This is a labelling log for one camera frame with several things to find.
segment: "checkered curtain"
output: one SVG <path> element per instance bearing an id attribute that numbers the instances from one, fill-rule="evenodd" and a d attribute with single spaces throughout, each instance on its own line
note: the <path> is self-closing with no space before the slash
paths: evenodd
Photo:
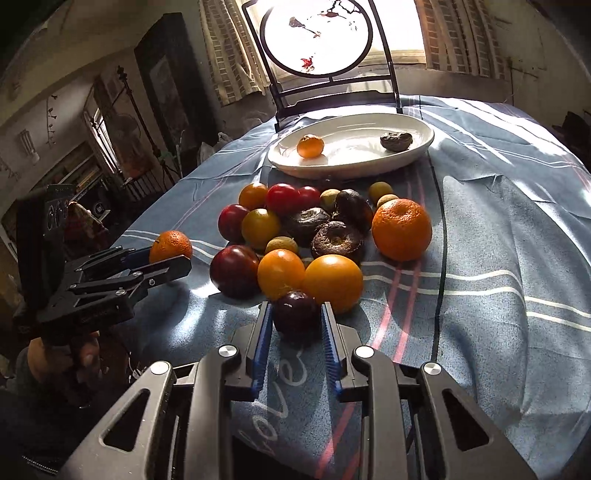
<path id="1" fill-rule="evenodd" d="M 209 67 L 222 105 L 269 85 L 242 16 L 241 0 L 201 0 L 201 22 Z"/>
<path id="2" fill-rule="evenodd" d="M 415 0 L 427 68 L 505 79 L 505 60 L 484 0 Z"/>

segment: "tangerine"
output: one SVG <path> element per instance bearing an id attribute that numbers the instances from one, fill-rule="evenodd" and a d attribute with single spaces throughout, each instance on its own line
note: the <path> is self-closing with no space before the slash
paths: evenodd
<path id="1" fill-rule="evenodd" d="M 255 250 L 264 250 L 270 240 L 279 235 L 281 222 L 270 210 L 257 208 L 242 221 L 242 236 Z"/>
<path id="2" fill-rule="evenodd" d="M 256 272 L 261 291 L 271 300 L 277 300 L 291 290 L 298 290 L 304 281 L 306 268 L 295 253 L 278 249 L 265 255 Z"/>
<path id="3" fill-rule="evenodd" d="M 303 158 L 316 158 L 324 150 L 324 140 L 316 135 L 304 135 L 297 143 L 297 152 Z"/>
<path id="4" fill-rule="evenodd" d="M 425 208 L 408 199 L 384 203 L 375 212 L 371 231 L 381 254 L 398 262 L 419 258 L 433 235 Z"/>
<path id="5" fill-rule="evenodd" d="M 160 262 L 168 258 L 184 255 L 187 258 L 193 256 L 191 240 L 182 232 L 169 230 L 162 232 L 150 248 L 150 263 Z"/>
<path id="6" fill-rule="evenodd" d="M 335 313 L 344 313 L 359 301 L 363 293 L 363 273 L 341 255 L 323 255 L 306 269 L 302 289 L 322 305 L 329 301 Z"/>
<path id="7" fill-rule="evenodd" d="M 263 208 L 267 198 L 267 187 L 265 184 L 256 181 L 246 185 L 238 196 L 238 203 L 249 210 Z"/>

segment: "red cherry tomato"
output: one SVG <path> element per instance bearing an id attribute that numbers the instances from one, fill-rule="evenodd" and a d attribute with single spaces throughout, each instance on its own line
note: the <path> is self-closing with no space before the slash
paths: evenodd
<path id="1" fill-rule="evenodd" d="M 222 237 L 234 244 L 244 241 L 242 238 L 242 221 L 250 210 L 242 205 L 228 205 L 217 219 L 217 229 Z"/>
<path id="2" fill-rule="evenodd" d="M 318 207 L 320 205 L 320 190 L 314 187 L 302 187 L 298 190 L 300 210 Z"/>
<path id="3" fill-rule="evenodd" d="M 287 216 L 300 211 L 300 194 L 287 183 L 273 185 L 267 192 L 267 208 L 279 216 Z"/>

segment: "plastic bag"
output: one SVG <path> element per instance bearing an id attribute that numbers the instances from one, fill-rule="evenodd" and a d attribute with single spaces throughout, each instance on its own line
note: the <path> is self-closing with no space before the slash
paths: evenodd
<path id="1" fill-rule="evenodd" d="M 201 148 L 199 149 L 199 165 L 211 157 L 216 151 L 211 145 L 207 145 L 205 142 L 201 142 Z"/>
<path id="2" fill-rule="evenodd" d="M 226 145 L 228 145 L 232 141 L 232 137 L 226 135 L 224 132 L 220 132 L 217 134 L 217 143 L 213 146 L 213 149 L 216 152 L 219 152 L 223 149 Z"/>

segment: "black cord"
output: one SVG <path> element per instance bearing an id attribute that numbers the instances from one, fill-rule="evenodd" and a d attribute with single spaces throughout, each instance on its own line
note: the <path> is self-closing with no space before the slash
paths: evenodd
<path id="1" fill-rule="evenodd" d="M 423 119 L 423 112 L 421 110 L 421 96 L 418 97 L 418 111 L 421 114 L 421 120 Z M 429 165 L 431 165 L 431 173 L 433 175 L 433 181 L 435 182 L 435 189 L 437 190 L 437 198 L 439 199 L 439 208 L 441 210 L 441 227 L 443 229 L 443 255 L 441 256 L 441 277 L 439 279 L 439 293 L 437 295 L 437 305 L 435 307 L 435 317 L 433 325 L 433 349 L 431 350 L 431 362 L 437 361 L 439 354 L 439 339 L 441 336 L 441 305 L 443 304 L 443 296 L 445 294 L 445 279 L 447 275 L 447 222 L 445 218 L 445 208 L 443 206 L 443 196 L 441 195 L 441 188 L 439 187 L 439 181 L 437 180 L 437 173 L 435 172 L 435 166 L 431 160 L 431 155 L 427 151 L 427 159 Z"/>

